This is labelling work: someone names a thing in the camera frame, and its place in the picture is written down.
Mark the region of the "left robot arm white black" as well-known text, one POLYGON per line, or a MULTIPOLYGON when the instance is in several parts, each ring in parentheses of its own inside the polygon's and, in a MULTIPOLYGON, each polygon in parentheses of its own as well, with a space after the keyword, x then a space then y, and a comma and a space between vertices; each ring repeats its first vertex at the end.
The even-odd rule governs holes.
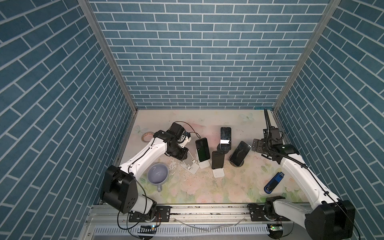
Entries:
POLYGON ((123 214, 136 212, 144 219, 152 220, 156 215, 157 202, 146 194, 139 195, 139 179, 161 155, 185 160, 188 153, 186 144, 190 141, 191 134, 186 131, 156 132, 150 142, 126 163, 107 168, 100 199, 123 214))

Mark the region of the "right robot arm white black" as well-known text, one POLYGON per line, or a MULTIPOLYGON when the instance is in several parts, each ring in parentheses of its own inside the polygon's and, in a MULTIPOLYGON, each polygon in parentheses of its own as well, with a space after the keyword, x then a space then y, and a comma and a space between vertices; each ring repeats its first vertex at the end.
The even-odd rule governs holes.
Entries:
POLYGON ((306 195, 310 206, 288 201, 282 196, 269 197, 264 215, 274 221, 285 217, 307 230, 313 240, 344 240, 353 236, 356 208, 340 199, 306 165, 293 145, 284 145, 277 128, 264 129, 264 138, 254 140, 253 151, 276 161, 306 195))

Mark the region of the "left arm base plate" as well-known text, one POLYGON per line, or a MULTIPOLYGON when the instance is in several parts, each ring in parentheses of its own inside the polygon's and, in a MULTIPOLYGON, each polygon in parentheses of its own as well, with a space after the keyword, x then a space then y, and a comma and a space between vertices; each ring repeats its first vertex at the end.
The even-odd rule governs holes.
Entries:
POLYGON ((143 215, 139 212, 131 212, 129 214, 130 223, 143 223, 143 222, 169 222, 171 215, 171 206, 156 206, 155 215, 153 217, 143 215))

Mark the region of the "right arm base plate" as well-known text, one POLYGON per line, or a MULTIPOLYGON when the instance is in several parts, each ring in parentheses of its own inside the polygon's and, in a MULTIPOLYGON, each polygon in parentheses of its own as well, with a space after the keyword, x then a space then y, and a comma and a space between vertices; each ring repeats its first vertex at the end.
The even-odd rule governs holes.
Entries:
POLYGON ((269 222, 289 222, 290 220, 285 217, 267 217, 265 214, 265 206, 264 204, 255 204, 251 203, 247 205, 247 209, 250 213, 251 221, 252 222, 262 222, 262 221, 269 221, 269 222))

